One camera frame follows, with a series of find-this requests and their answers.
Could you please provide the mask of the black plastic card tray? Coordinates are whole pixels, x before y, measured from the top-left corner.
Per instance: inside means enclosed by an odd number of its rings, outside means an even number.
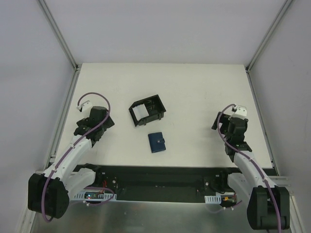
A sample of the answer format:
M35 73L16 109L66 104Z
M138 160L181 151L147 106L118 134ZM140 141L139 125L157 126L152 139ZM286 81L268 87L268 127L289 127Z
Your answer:
M159 95L135 101L129 107L129 113L135 127L146 125L155 120L161 120L165 112L166 109Z

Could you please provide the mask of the blue leather card holder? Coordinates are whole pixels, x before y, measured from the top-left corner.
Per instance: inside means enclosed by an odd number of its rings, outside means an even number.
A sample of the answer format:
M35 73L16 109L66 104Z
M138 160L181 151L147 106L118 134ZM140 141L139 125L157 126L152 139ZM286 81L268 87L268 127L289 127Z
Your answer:
M148 134L149 144L152 153L166 150L165 139L162 132Z

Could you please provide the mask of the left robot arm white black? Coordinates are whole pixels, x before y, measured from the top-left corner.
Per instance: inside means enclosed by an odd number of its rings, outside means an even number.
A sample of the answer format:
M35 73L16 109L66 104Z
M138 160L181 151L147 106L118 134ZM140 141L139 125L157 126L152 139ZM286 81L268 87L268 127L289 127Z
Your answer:
M103 183L99 166L84 164L72 174L80 160L101 139L104 132L114 126L108 109L93 106L88 117L77 121L65 153L58 157L41 174L34 173L28 181L28 209L43 216L61 218L70 200L90 186L99 188Z

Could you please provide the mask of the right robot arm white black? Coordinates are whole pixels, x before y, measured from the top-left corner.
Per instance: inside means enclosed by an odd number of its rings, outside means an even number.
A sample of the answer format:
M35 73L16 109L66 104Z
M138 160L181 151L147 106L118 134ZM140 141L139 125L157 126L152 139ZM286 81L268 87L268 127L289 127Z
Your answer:
M212 125L225 145L225 153L238 167L219 179L223 191L234 190L247 205L246 215L253 230L276 230L290 227L290 194L278 186L258 165L252 149L245 141L248 120L237 114L219 112Z

